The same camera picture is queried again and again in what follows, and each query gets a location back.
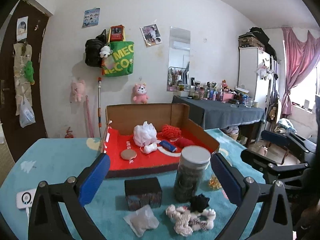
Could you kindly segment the black pompom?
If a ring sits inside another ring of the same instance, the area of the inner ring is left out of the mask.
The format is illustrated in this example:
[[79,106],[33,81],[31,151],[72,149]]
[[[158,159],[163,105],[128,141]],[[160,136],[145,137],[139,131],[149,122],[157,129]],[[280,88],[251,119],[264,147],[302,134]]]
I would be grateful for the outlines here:
[[202,213],[204,209],[209,207],[209,201],[210,198],[204,196],[203,194],[193,196],[189,199],[190,210],[192,212]]

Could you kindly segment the cream knitted scrunchie toy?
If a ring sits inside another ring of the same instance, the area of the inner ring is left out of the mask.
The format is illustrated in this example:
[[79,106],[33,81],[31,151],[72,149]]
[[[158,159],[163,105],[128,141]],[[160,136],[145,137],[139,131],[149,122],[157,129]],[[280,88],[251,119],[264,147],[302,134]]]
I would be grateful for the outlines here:
[[216,219],[214,209],[191,212],[186,206],[176,207],[173,204],[166,208],[165,214],[175,224],[175,232],[184,237],[191,236],[195,231],[212,230]]

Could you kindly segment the white tissue packet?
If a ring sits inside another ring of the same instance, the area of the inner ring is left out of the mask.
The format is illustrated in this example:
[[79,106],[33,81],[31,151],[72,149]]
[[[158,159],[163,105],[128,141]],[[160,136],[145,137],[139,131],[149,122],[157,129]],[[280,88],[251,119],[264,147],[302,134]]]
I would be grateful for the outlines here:
[[145,205],[135,212],[131,212],[123,219],[137,237],[142,237],[146,230],[153,230],[159,226],[159,221],[149,205]]

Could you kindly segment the dark red soft pouch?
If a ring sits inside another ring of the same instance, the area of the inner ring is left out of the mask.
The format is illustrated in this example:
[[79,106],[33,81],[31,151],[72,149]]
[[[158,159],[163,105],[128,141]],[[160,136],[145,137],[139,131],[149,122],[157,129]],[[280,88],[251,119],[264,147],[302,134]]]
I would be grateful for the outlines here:
[[194,146],[195,143],[192,141],[192,140],[189,140],[187,138],[178,138],[176,141],[175,141],[175,145],[178,147],[178,148],[185,148],[187,146]]

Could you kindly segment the blue sponge block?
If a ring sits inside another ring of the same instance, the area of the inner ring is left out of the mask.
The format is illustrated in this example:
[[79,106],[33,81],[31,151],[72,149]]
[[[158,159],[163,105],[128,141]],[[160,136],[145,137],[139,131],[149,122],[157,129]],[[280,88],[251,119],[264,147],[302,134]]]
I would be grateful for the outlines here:
[[174,146],[173,144],[171,144],[170,142],[166,141],[166,140],[162,140],[159,143],[164,149],[168,150],[169,152],[176,152],[177,151],[177,147]]

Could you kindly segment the red foam net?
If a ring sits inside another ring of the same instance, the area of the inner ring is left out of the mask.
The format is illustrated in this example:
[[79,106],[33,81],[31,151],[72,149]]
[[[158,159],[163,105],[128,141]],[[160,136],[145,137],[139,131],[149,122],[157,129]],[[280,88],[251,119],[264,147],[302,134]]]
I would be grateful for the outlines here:
[[162,136],[169,140],[176,140],[181,136],[181,134],[182,134],[182,131],[178,127],[171,126],[168,124],[165,124],[162,127]]

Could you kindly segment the white cotton roll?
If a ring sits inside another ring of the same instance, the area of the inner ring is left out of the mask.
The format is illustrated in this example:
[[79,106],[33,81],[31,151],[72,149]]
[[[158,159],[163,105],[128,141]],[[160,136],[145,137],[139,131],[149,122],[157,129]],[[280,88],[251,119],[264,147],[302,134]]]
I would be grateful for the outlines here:
[[153,142],[149,145],[140,147],[140,151],[144,154],[150,154],[152,152],[155,152],[157,150],[157,143]]

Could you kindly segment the white mesh bath pouf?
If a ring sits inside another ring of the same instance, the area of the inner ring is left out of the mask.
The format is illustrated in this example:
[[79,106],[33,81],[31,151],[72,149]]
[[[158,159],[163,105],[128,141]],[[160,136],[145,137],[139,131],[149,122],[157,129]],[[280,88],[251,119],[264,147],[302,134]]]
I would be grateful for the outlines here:
[[157,131],[152,123],[145,121],[133,129],[133,140],[139,147],[149,146],[157,141]]

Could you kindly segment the white power bank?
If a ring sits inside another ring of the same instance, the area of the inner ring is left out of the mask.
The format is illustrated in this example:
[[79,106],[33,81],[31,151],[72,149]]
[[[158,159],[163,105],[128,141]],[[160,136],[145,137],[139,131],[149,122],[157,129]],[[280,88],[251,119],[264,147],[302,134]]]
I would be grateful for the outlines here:
[[20,209],[26,209],[32,207],[35,197],[36,189],[29,189],[21,191],[16,194],[16,206]]

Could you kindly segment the small jar with capsules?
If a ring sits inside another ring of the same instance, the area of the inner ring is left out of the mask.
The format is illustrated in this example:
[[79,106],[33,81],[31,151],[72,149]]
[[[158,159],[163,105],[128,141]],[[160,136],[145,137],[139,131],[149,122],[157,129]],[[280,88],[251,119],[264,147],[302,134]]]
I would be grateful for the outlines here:
[[214,174],[211,176],[210,180],[208,181],[208,186],[215,191],[222,188],[222,185],[220,184],[217,176]]

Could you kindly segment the pink curtain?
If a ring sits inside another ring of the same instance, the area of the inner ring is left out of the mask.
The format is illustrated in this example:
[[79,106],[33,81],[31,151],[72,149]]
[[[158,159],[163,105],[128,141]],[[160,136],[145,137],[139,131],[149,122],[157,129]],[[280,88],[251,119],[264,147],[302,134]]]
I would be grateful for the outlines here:
[[308,32],[305,42],[300,41],[292,28],[283,27],[286,75],[285,92],[282,100],[282,115],[291,115],[291,89],[300,84],[316,67],[319,61],[319,38]]

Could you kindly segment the dark wooden door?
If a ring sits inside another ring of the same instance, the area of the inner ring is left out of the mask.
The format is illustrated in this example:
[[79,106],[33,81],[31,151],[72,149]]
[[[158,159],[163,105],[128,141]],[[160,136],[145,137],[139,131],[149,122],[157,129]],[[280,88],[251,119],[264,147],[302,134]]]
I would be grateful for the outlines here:
[[[1,46],[1,123],[14,161],[37,140],[46,138],[41,97],[40,59],[48,16],[21,0],[14,10]],[[30,103],[35,123],[21,127],[20,106]]]

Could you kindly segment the black beauty cream box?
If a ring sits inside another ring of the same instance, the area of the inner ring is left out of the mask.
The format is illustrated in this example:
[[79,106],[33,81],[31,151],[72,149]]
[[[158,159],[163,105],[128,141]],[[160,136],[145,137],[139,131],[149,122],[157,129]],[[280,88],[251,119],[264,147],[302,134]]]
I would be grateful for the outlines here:
[[161,207],[162,188],[156,177],[125,180],[125,197],[130,211],[146,205],[152,209]]

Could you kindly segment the beige round powder puff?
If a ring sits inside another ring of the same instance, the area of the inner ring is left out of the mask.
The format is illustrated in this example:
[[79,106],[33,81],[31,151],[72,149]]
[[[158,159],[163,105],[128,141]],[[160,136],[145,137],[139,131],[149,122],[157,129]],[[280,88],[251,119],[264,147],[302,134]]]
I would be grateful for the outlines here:
[[137,157],[137,153],[135,150],[125,149],[120,153],[120,157],[124,160],[130,161]]

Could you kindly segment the pink cat plush on wall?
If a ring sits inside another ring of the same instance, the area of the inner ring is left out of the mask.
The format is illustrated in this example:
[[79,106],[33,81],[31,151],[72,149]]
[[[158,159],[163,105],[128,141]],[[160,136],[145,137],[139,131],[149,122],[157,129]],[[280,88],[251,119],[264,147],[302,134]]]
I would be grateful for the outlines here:
[[147,104],[148,103],[148,95],[146,84],[135,84],[133,88],[133,98],[132,101],[136,104]]

